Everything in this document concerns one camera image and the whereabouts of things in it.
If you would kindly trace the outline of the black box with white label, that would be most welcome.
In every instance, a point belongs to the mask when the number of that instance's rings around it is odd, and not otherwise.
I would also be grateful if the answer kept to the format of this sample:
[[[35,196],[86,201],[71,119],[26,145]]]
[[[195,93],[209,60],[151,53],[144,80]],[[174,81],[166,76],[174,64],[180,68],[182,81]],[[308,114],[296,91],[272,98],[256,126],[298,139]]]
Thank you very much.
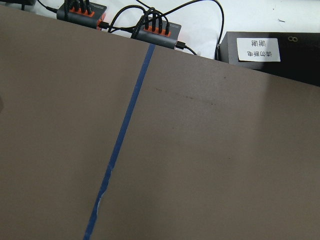
[[[307,32],[228,31],[216,59],[319,86],[320,35]]]

